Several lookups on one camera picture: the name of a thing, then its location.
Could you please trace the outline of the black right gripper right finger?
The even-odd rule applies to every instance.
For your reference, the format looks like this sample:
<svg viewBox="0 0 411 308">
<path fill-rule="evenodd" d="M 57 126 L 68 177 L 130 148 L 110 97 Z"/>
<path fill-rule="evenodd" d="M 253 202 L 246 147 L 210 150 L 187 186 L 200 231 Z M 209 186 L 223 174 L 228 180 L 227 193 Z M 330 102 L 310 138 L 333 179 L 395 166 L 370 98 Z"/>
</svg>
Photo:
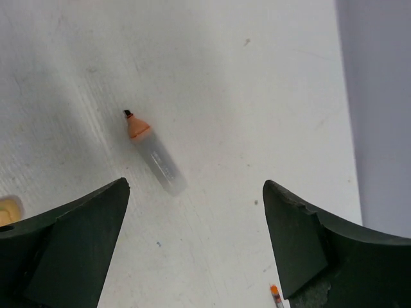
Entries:
<svg viewBox="0 0 411 308">
<path fill-rule="evenodd" d="M 410 240 L 357 225 L 268 180 L 263 202 L 291 307 L 409 307 Z"/>
</svg>

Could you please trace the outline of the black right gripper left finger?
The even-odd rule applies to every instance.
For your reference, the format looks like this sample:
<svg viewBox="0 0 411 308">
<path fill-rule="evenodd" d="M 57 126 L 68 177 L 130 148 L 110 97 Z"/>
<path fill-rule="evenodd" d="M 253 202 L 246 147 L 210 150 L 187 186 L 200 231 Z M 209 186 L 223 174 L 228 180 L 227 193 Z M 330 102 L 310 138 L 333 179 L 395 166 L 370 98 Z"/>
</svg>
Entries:
<svg viewBox="0 0 411 308">
<path fill-rule="evenodd" d="M 119 178 L 1 227 L 1 307 L 97 307 L 129 196 Z"/>
</svg>

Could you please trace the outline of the orange thin pen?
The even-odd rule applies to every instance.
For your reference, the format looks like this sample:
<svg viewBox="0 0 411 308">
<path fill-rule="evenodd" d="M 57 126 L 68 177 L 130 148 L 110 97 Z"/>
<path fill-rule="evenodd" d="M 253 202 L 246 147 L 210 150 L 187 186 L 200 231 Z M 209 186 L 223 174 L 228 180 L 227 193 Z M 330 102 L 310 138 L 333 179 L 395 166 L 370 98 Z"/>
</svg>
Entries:
<svg viewBox="0 0 411 308">
<path fill-rule="evenodd" d="M 283 301 L 281 299 L 281 295 L 279 294 L 279 290 L 276 285 L 270 285 L 270 292 L 274 299 L 275 307 L 276 308 L 284 308 Z"/>
</svg>

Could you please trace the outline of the cream highlighter cap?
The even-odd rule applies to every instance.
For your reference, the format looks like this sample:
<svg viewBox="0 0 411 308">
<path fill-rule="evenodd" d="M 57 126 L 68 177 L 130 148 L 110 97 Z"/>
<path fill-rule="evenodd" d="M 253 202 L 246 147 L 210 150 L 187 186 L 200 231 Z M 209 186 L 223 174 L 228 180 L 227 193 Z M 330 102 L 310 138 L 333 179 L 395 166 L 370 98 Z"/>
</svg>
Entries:
<svg viewBox="0 0 411 308">
<path fill-rule="evenodd" d="M 0 199 L 0 226 L 18 222 L 23 217 L 23 207 L 19 197 L 14 195 L 2 196 Z"/>
</svg>

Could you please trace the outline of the orange uncapped highlighter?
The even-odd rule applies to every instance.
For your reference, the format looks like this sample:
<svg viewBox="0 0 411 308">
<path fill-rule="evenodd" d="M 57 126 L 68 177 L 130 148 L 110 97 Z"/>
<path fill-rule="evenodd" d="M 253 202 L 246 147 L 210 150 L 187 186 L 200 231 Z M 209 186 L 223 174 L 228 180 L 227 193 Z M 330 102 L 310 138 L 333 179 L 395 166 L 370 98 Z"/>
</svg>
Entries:
<svg viewBox="0 0 411 308">
<path fill-rule="evenodd" d="M 171 195 L 180 194 L 186 188 L 186 181 L 153 128 L 138 119 L 130 110 L 124 110 L 123 113 L 129 139 L 136 145 L 137 151 L 156 179 Z"/>
</svg>

